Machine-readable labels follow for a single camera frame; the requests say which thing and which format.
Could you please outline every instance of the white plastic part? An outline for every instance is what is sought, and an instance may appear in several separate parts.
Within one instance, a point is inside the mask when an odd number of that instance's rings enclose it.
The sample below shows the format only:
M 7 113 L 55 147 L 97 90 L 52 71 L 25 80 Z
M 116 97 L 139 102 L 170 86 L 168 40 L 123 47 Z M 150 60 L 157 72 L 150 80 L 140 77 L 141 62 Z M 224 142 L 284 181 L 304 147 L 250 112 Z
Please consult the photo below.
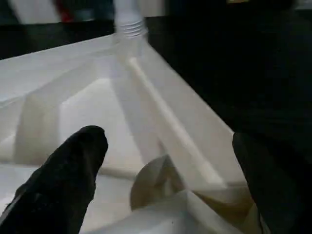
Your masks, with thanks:
M 122 37 L 134 38 L 144 35 L 147 30 L 137 0 L 115 0 L 115 26 Z
M 136 210 L 186 189 L 170 157 L 160 157 L 147 164 L 137 175 L 131 189 L 131 207 Z M 197 194 L 220 213 L 226 214 L 237 227 L 245 222 L 246 214 L 254 203 L 246 186 L 224 188 L 207 184 L 204 193 Z
M 88 234 L 242 234 L 192 192 L 133 212 L 126 219 Z
M 0 161 L 40 165 L 78 129 L 97 125 L 106 130 L 110 145 L 102 174 L 134 179 L 144 165 L 168 153 L 187 189 L 205 194 L 208 188 L 246 186 L 233 132 L 146 42 L 136 1 L 116 0 L 115 5 L 118 44 L 106 36 L 0 61 Z M 7 178 L 1 176 L 1 183 L 17 184 Z M 222 201 L 239 199 L 237 194 L 230 192 Z M 111 201 L 97 196 L 105 205 Z M 238 233 L 195 195 L 186 196 L 178 210 L 165 203 L 168 208 L 148 208 L 94 234 L 190 233 L 185 223 L 198 214 L 192 227 L 200 221 L 204 229 L 216 225 L 213 233 Z M 7 201 L 12 195 L 3 197 Z M 107 219 L 98 210 L 91 218 L 97 221 L 85 224 L 85 230 L 118 221 L 128 208 L 121 202 L 120 213 Z M 181 216 L 181 208 L 191 216 Z
M 105 48 L 111 37 L 97 40 Z M 133 179 L 146 163 L 164 154 L 128 72 L 112 49 L 101 51 L 100 47 L 94 52 L 98 43 L 93 42 L 89 43 L 91 53 L 83 51 L 81 56 L 77 51 L 88 42 L 78 43 L 76 48 L 70 45 L 72 53 L 78 55 L 73 59 L 67 47 L 58 49 L 63 63 L 51 59 L 48 52 L 54 55 L 54 50 L 18 57 L 17 66 L 13 59 L 0 62 L 0 67 L 11 69 L 3 69 L 2 74 L 9 76 L 2 75 L 0 82 L 6 82 L 7 90 L 15 90 L 14 95 L 4 90 L 7 95 L 2 95 L 0 105 L 2 162 L 40 165 L 85 125 L 106 130 L 110 147 L 102 173 Z M 40 62 L 39 69 L 34 61 Z M 21 69 L 23 62 L 33 69 L 28 70 L 25 64 Z

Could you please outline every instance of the white 3d printed part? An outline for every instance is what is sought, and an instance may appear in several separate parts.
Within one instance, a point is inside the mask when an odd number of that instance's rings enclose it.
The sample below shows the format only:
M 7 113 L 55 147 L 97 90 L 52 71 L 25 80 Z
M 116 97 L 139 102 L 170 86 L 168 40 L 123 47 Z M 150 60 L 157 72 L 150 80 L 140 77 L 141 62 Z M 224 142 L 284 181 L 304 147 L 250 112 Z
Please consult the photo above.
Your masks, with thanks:
M 105 176 L 97 183 L 110 184 L 112 190 L 106 194 L 98 187 L 83 231 L 129 215 L 131 180 L 144 165 L 165 154 L 190 190 L 246 185 L 232 148 L 233 132 L 147 43 L 136 1 L 116 0 L 115 5 L 116 35 L 0 61 L 0 161 L 11 164 L 0 167 L 0 205 L 34 170 L 14 164 L 39 166 L 86 125 L 106 131 L 109 150 L 100 171 Z M 116 200 L 112 194 L 118 194 Z M 201 206 L 214 220 L 209 207 Z M 183 233 L 181 228 L 188 230 L 185 219 L 192 220 L 182 210 L 171 210 L 170 217 L 162 206 L 151 210 L 154 218 L 146 216 L 146 223 L 144 215 L 136 213 L 95 233 Z M 131 231 L 122 231 L 132 222 Z M 223 227 L 217 233 L 238 233 Z

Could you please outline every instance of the white plastic tray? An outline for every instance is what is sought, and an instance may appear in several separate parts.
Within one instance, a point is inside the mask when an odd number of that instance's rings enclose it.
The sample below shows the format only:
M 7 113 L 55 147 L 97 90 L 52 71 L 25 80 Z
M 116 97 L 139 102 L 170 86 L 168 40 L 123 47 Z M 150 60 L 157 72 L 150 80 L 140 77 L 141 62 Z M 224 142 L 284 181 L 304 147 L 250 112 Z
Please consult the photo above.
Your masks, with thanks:
M 192 192 L 133 212 L 117 224 L 88 234 L 242 234 Z
M 109 43 L 110 37 L 99 40 Z M 70 53 L 88 43 L 91 53 L 71 59 Z M 71 45 L 70 51 L 67 46 L 50 51 L 55 56 L 59 52 L 63 62 L 51 59 L 49 51 L 0 61 L 6 74 L 0 76 L 6 84 L 0 92 L 0 160 L 40 165 L 86 125 L 106 131 L 109 151 L 103 173 L 134 178 L 162 155 L 127 71 L 110 49 L 92 53 L 96 45 L 97 39 Z

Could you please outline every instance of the red object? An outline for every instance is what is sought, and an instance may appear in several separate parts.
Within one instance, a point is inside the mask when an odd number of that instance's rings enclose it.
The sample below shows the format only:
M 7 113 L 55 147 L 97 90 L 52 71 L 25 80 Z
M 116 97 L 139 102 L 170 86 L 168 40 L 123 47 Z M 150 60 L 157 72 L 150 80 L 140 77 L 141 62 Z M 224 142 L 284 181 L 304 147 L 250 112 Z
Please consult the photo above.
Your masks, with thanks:
M 54 4 L 58 10 L 62 22 L 69 23 L 74 21 L 74 17 L 70 11 L 63 5 L 62 0 L 54 0 Z

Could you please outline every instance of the white threaded fitting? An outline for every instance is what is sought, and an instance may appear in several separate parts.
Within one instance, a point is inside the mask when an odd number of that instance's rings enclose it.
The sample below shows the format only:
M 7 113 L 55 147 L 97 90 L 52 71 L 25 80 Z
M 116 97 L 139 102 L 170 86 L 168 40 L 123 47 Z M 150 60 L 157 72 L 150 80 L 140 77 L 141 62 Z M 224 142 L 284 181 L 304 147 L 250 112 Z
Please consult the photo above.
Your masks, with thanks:
M 147 33 L 137 0 L 115 0 L 116 32 L 126 38 L 134 38 Z

